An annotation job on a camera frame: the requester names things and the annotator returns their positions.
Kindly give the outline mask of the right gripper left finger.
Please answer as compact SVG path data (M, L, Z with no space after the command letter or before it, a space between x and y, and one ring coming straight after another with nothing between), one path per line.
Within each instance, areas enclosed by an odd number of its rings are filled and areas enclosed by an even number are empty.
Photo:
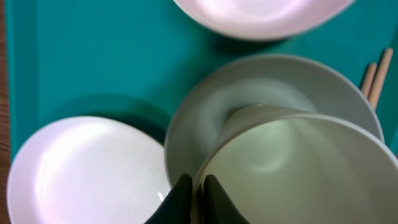
M191 224L192 177L182 174L145 224Z

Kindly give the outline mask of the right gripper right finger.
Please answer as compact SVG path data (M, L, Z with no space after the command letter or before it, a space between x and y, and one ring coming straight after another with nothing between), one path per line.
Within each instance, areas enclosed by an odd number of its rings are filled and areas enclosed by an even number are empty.
M249 224L241 215L214 175L207 175L203 186L204 221L207 224Z

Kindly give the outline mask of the pale green cup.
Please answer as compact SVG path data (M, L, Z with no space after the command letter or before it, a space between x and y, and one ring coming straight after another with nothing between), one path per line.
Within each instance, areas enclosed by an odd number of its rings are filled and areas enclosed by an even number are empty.
M251 105L224 124L193 185L216 177L249 223L396 223L397 159L334 116Z

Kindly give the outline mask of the large white plate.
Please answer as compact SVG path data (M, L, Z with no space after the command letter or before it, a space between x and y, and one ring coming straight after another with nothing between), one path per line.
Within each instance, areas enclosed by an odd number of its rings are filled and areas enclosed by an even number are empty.
M20 147L7 209L12 223L144 223L169 191L158 141L119 121L77 116Z

